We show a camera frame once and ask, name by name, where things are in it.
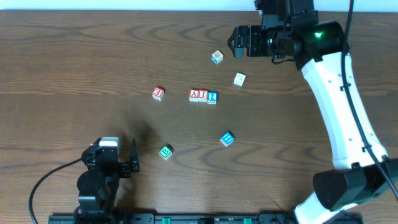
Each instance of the wood grain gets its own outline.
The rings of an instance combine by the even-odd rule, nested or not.
[[[345,13],[321,13],[345,24]],[[256,12],[3,11],[0,16],[0,223],[30,223],[28,198],[49,170],[101,136],[137,139],[141,172],[123,180],[118,206],[159,213],[288,210],[332,169],[317,102],[294,64],[233,58],[234,26]],[[398,14],[355,13],[349,44],[356,82],[379,139],[398,156]],[[210,55],[224,60],[214,65]],[[247,75],[243,88],[232,82]],[[163,101],[150,93],[166,89]],[[188,101],[217,91],[217,105]],[[230,147],[219,141],[236,136]],[[171,144],[164,161],[158,150]],[[40,223],[78,205],[83,164],[36,191]],[[390,191],[355,208],[366,223],[395,223]]]

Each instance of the white background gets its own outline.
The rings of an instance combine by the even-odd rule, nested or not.
[[[319,11],[347,11],[349,0],[315,0]],[[253,0],[0,0],[0,9],[253,11]],[[398,0],[355,0],[355,11],[398,12]]]

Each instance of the white arm cover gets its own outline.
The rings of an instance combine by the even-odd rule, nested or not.
[[[328,130],[333,165],[335,169],[351,169],[351,165],[358,162],[361,166],[374,164],[368,152],[363,151],[364,146],[358,127],[349,108],[346,93],[341,91],[343,86],[341,77],[341,52],[324,55],[322,62],[311,60],[302,69],[304,79],[318,101],[326,129]],[[346,77],[351,84],[349,92],[358,114],[366,138],[376,157],[382,161],[382,156],[387,155],[380,144],[366,115],[364,106],[356,88],[351,57],[346,56]],[[347,205],[342,209],[349,209],[356,204]],[[336,215],[338,211],[330,212],[319,202],[315,192],[295,209],[295,214],[300,224],[321,224]]]

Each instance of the green clip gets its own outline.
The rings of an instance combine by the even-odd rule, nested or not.
[[[171,218],[162,218],[162,224],[171,224]]]
[[[251,224],[251,218],[244,218],[243,224]]]

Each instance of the red and white cube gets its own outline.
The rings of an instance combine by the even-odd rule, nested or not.
[[[206,103],[208,94],[209,94],[208,90],[199,90],[198,101]]]
[[[156,88],[154,89],[154,91],[152,92],[152,97],[153,97],[155,100],[161,101],[162,98],[163,98],[163,96],[164,96],[164,90],[161,89],[161,88],[159,88],[159,87],[156,87]]]
[[[197,102],[198,95],[199,95],[199,90],[190,90],[189,91],[189,101]]]

